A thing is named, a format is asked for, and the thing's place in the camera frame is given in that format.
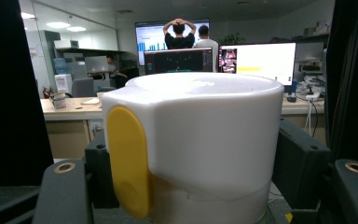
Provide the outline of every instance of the yellow handle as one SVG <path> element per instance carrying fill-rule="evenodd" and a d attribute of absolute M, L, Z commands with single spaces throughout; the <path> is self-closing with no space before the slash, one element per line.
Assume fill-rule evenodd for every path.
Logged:
<path fill-rule="evenodd" d="M 131 216 L 145 218 L 153 207 L 145 131 L 136 115 L 124 106 L 113 108 L 106 124 L 105 138 L 117 199 Z"/>

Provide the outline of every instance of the image on screen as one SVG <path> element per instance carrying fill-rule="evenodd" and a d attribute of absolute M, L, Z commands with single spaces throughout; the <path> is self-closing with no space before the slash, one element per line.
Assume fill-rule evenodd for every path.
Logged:
<path fill-rule="evenodd" d="M 145 74 L 212 72 L 212 48 L 147 50 Z"/>
<path fill-rule="evenodd" d="M 219 72 L 267 77 L 291 87 L 296 43 L 219 46 Z"/>
<path fill-rule="evenodd" d="M 196 27 L 195 42 L 199 41 L 199 28 L 202 25 L 209 27 L 209 20 L 189 20 Z M 136 43 L 138 46 L 138 63 L 140 66 L 145 65 L 144 51 L 145 50 L 163 50 L 167 49 L 164 41 L 164 34 L 162 32 L 162 27 L 168 21 L 151 21 L 151 22 L 136 22 L 135 23 L 135 32 L 136 32 Z M 185 25 L 185 30 L 183 31 L 184 36 L 189 34 L 191 29 Z M 174 36 L 172 26 L 168 29 L 168 32 Z"/>

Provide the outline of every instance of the desk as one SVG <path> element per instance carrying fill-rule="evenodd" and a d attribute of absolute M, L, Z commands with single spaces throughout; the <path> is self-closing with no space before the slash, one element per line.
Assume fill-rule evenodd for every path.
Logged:
<path fill-rule="evenodd" d="M 92 99 L 67 98 L 66 107 L 55 109 L 49 99 L 41 99 L 45 116 L 48 138 L 54 159 L 82 158 L 84 149 L 103 128 L 103 115 L 99 104 L 82 105 Z M 315 138 L 325 143 L 324 138 L 324 101 L 314 103 L 318 112 L 318 125 Z M 298 127 L 304 129 L 309 105 L 306 101 L 297 99 L 289 103 L 282 101 L 282 117 L 291 120 Z M 312 108 L 312 125 L 316 122 L 315 110 Z"/>

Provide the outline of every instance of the floor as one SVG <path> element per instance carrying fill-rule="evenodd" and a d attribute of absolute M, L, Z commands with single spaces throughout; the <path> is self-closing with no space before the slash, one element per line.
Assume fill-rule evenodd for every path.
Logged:
<path fill-rule="evenodd" d="M 288 224 L 289 221 L 286 215 L 290 214 L 290 210 L 281 193 L 274 184 L 271 184 L 268 211 L 264 219 L 257 224 Z M 149 220 L 130 217 L 122 208 L 95 209 L 93 214 L 95 224 L 152 224 Z"/>

